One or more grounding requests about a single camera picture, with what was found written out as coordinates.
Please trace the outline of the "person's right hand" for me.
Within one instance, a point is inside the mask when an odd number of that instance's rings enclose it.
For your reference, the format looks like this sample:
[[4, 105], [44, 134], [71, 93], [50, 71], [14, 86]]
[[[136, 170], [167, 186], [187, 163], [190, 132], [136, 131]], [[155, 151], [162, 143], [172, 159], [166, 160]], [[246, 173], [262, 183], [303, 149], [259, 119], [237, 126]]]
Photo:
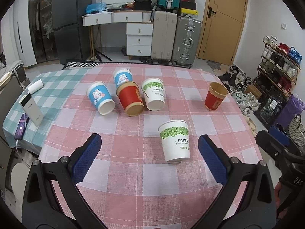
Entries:
[[282, 187], [281, 182], [278, 182], [274, 188], [275, 203], [276, 203], [277, 208], [281, 204], [280, 197], [279, 197], [279, 192], [281, 190], [281, 187]]

